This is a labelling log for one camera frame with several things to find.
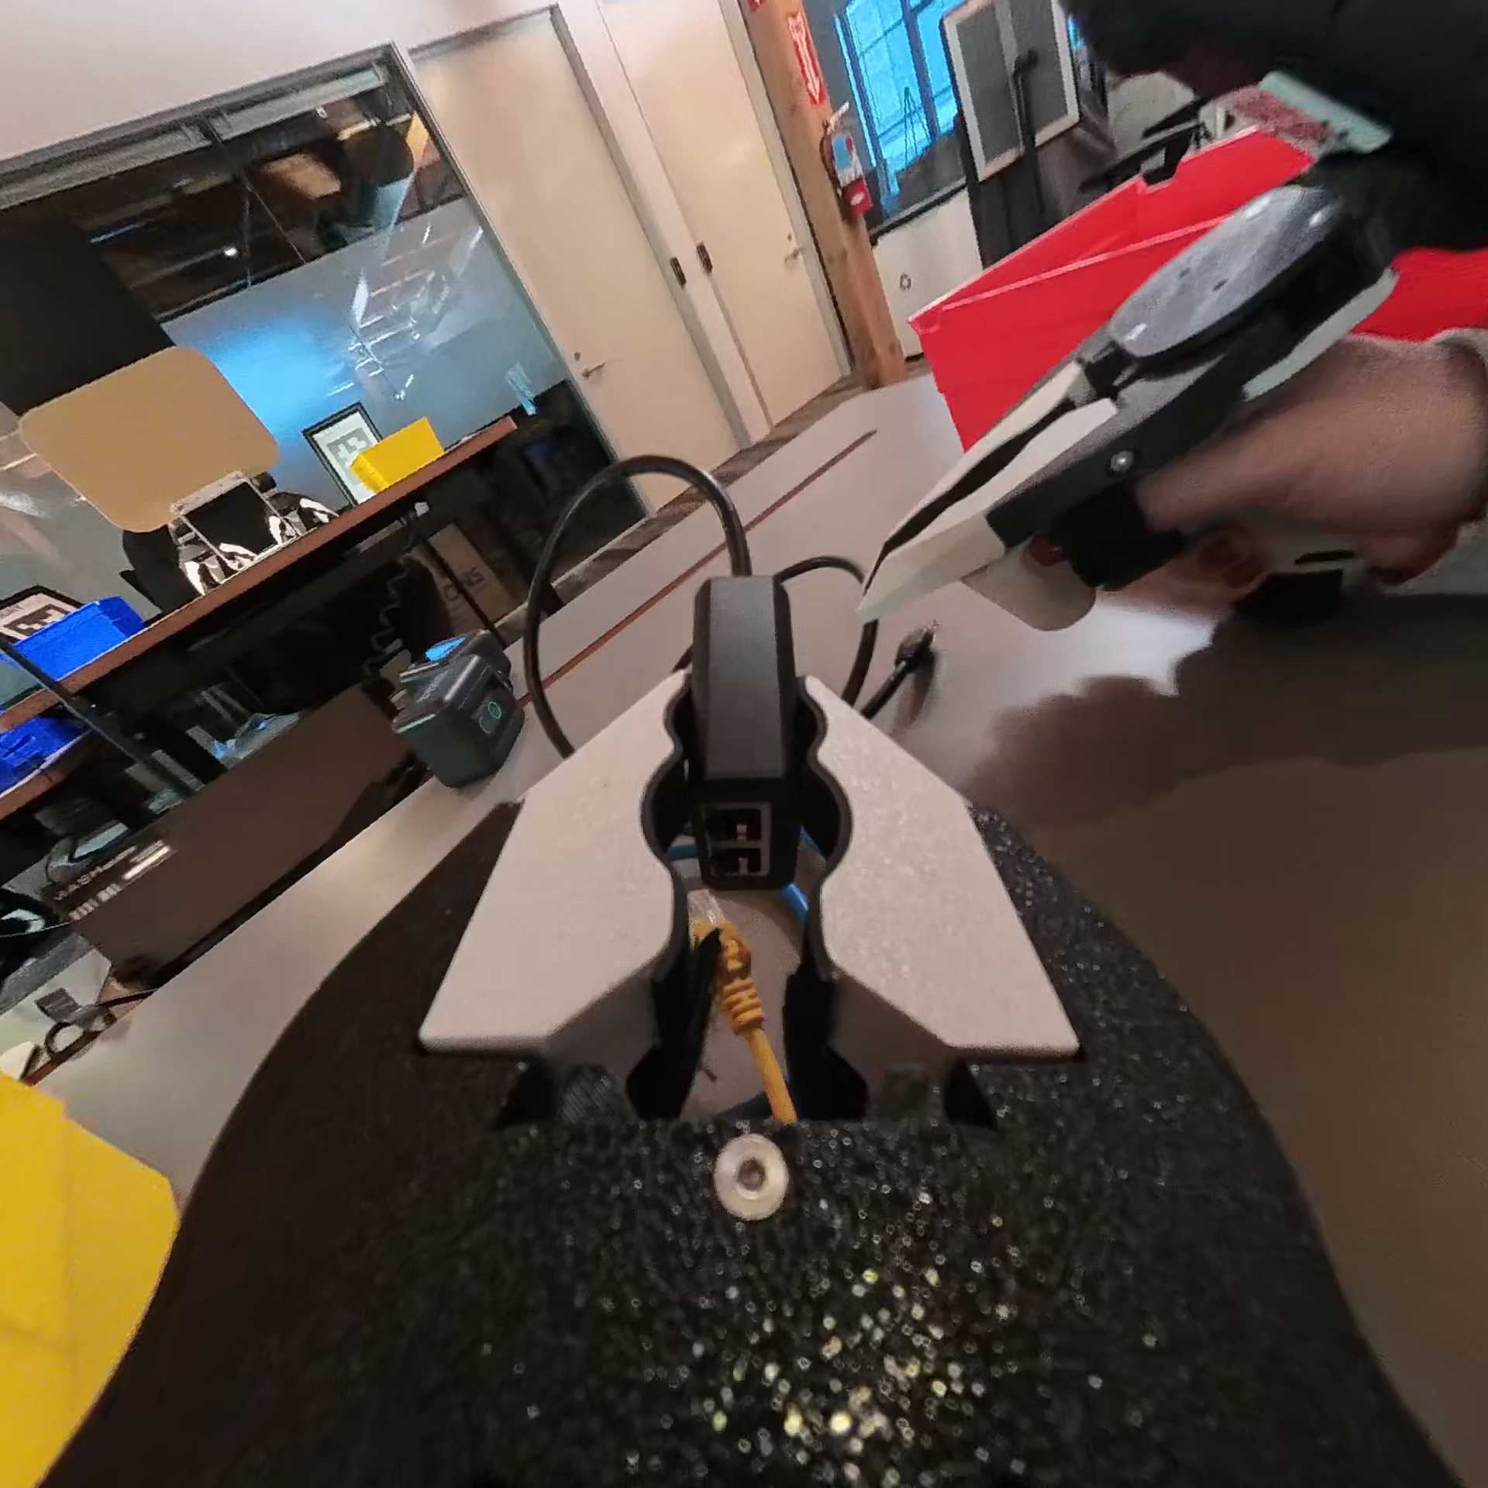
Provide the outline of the wooden post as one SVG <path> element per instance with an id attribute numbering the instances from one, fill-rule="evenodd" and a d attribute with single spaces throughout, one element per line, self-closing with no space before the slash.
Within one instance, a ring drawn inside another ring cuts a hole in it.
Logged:
<path id="1" fill-rule="evenodd" d="M 822 159 L 824 121 L 840 106 L 831 103 L 831 94 L 826 105 L 812 106 L 789 39 L 787 16 L 797 9 L 806 16 L 806 5 L 799 2 L 743 4 L 757 64 L 844 322 L 851 358 L 867 386 L 898 384 L 906 381 L 906 354 L 865 220 L 844 218 Z"/>

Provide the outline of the red plastic bin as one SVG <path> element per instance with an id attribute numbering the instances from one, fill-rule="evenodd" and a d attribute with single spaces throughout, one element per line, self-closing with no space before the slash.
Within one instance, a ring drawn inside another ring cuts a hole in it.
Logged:
<path id="1" fill-rule="evenodd" d="M 1150 275 L 1306 163 L 1256 133 L 1207 145 L 1169 183 L 1125 183 L 918 312 L 911 324 L 962 443 L 987 434 Z"/>

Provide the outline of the tan panel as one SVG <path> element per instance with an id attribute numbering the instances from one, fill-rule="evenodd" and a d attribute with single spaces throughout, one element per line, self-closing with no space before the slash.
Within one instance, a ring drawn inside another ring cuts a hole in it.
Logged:
<path id="1" fill-rule="evenodd" d="M 273 432 L 195 347 L 126 365 L 18 425 L 29 452 L 121 531 L 165 528 L 181 501 L 280 459 Z"/>

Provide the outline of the wooden desk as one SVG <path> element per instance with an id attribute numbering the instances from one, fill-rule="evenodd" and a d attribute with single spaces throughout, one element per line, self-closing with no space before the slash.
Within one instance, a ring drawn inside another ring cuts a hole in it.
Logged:
<path id="1" fill-rule="evenodd" d="M 505 416 L 395 487 L 153 622 L 66 686 L 126 723 L 144 721 L 224 675 L 410 546 L 456 524 L 487 491 L 479 464 L 516 434 Z"/>

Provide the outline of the large yellow plastic bin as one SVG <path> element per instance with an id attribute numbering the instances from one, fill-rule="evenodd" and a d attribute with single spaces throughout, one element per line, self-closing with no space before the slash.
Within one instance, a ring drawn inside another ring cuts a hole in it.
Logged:
<path id="1" fill-rule="evenodd" d="M 170 1182 L 2 1079 L 2 1485 L 61 1460 L 119 1368 L 179 1229 Z"/>

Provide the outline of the printed marker tag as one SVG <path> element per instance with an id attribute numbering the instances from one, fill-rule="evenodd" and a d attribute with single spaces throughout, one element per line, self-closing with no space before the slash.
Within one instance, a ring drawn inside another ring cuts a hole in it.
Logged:
<path id="1" fill-rule="evenodd" d="M 2 636 L 18 645 L 75 615 L 80 608 L 80 601 L 46 586 L 18 590 L 2 599 Z"/>

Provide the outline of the black ethernet adapter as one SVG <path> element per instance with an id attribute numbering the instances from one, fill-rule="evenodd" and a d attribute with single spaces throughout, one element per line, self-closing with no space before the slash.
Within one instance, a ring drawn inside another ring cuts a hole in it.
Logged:
<path id="1" fill-rule="evenodd" d="M 709 888 L 780 889 L 803 827 L 789 595 L 766 574 L 707 581 L 695 606 L 688 792 Z"/>

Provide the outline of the framed printed marker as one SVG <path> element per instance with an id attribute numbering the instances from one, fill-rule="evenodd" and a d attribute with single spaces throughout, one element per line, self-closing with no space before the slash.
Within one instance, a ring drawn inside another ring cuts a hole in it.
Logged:
<path id="1" fill-rule="evenodd" d="M 381 441 L 379 429 L 362 402 L 305 427 L 303 438 L 325 469 L 335 477 L 348 501 L 363 505 L 374 498 L 374 489 L 355 471 L 356 459 Z"/>

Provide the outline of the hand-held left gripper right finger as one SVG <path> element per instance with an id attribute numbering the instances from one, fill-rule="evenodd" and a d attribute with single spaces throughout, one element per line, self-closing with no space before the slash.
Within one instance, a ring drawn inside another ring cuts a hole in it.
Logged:
<path id="1" fill-rule="evenodd" d="M 805 679 L 796 737 L 808 891 L 787 981 L 803 1120 L 859 1120 L 893 1081 L 1065 1063 L 1081 1042 L 973 811 L 831 687 Z"/>

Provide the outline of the person's right hand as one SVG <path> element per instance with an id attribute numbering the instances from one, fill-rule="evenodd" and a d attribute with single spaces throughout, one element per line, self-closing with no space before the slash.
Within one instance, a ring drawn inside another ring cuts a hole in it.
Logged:
<path id="1" fill-rule="evenodd" d="M 1196 537 L 1184 579 L 1231 599 L 1270 576 L 1279 526 L 1338 537 L 1377 590 L 1485 597 L 1487 381 L 1432 340 L 1341 340 L 1143 480 L 1139 505 Z"/>

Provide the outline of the red fire extinguisher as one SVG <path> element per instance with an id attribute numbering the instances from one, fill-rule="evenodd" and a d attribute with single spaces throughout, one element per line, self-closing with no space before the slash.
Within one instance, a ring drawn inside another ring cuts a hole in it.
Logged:
<path id="1" fill-rule="evenodd" d="M 824 121 L 821 147 L 844 218 L 863 221 L 872 209 L 872 191 L 851 128 L 851 103 L 842 105 Z"/>

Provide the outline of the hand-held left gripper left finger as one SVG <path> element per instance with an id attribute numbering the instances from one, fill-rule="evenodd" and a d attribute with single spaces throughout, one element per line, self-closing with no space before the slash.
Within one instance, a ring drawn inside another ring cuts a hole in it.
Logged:
<path id="1" fill-rule="evenodd" d="M 668 675 L 523 797 L 418 1031 L 427 1054 L 512 1056 L 557 1084 L 604 1070 L 675 1120 L 707 1020 L 682 884 L 684 753 Z"/>

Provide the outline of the white door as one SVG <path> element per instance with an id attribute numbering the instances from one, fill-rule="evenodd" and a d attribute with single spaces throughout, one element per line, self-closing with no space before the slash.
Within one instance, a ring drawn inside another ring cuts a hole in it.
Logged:
<path id="1" fill-rule="evenodd" d="M 617 455 L 739 450 L 553 9 L 427 51 L 443 140 Z"/>
<path id="2" fill-rule="evenodd" d="M 718 2 L 601 5 L 689 237 L 776 429 L 844 374 L 805 229 Z"/>

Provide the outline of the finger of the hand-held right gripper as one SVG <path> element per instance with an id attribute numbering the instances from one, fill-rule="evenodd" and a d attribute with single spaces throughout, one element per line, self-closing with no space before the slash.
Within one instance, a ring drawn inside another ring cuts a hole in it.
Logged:
<path id="1" fill-rule="evenodd" d="M 1051 429 L 1072 431 L 1069 420 L 1090 411 L 1104 416 L 1113 409 L 1111 397 L 1099 397 L 1086 370 L 1077 363 L 1060 365 L 1049 377 L 1022 397 L 985 436 L 976 439 L 939 482 L 888 533 L 881 547 L 886 563 L 891 553 L 906 547 L 929 530 L 948 508 L 975 496 L 996 475 L 1012 466 Z"/>
<path id="2" fill-rule="evenodd" d="M 1005 547 L 991 524 L 939 517 L 895 549 L 884 549 L 859 601 L 859 618 L 883 620 L 909 602 L 962 585 L 1037 631 L 1076 625 L 1095 606 L 1084 583 L 1045 540 Z"/>

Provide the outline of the brown printed cardboard box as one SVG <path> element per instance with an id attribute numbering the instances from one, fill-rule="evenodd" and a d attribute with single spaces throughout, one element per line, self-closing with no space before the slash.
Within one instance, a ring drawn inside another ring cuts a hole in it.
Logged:
<path id="1" fill-rule="evenodd" d="M 433 533 L 427 544 L 431 551 L 424 562 L 459 629 L 493 625 L 511 645 L 519 629 L 511 617 L 526 602 L 526 586 L 512 565 L 502 556 L 491 558 L 461 524 Z"/>

